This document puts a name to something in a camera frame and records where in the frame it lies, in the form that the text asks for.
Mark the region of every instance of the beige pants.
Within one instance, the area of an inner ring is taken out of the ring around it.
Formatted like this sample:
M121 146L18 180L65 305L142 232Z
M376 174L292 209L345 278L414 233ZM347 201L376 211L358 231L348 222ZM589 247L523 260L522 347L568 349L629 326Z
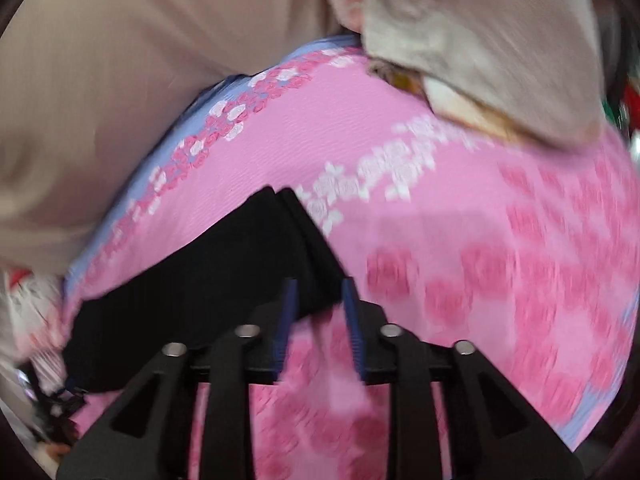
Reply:
M0 266L65 272L202 89L336 31L325 0L25 0L0 38Z

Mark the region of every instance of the person's leg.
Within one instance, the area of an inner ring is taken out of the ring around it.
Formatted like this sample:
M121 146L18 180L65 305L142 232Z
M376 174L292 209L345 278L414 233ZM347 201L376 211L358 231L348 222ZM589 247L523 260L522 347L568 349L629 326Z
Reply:
M25 0L0 38L0 262L65 272L202 89L336 31L325 0Z

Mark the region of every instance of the beige fabric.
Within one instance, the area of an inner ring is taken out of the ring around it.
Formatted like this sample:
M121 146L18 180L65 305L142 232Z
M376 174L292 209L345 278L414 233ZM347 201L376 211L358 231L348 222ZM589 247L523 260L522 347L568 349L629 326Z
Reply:
M325 0L25 0L0 38L0 265L64 272L202 89L337 27Z
M443 117L563 148L602 131L591 0L331 2L372 58L428 76L423 90Z

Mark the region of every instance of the folded black fabric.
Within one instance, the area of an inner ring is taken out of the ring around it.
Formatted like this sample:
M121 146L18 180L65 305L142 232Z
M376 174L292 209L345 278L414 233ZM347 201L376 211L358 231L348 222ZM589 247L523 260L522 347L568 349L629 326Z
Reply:
M167 342L211 344L296 278L300 316L340 300L345 274L298 201L264 188L193 242L85 301L63 351L73 385L118 390Z

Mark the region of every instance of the metal rivet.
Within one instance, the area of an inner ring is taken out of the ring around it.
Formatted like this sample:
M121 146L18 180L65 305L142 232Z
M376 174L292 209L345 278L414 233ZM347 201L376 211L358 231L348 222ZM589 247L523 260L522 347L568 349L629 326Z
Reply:
M260 327L257 325L240 325L236 328L238 337L256 337L260 333Z
M388 324L380 329L380 333L384 337L398 337L402 333L402 328L398 325Z
M187 347L182 343L169 343L162 348L162 353L168 357L180 357L185 355L186 352Z
M471 355L476 351L476 347L471 341L458 341L456 343L456 351L460 355Z

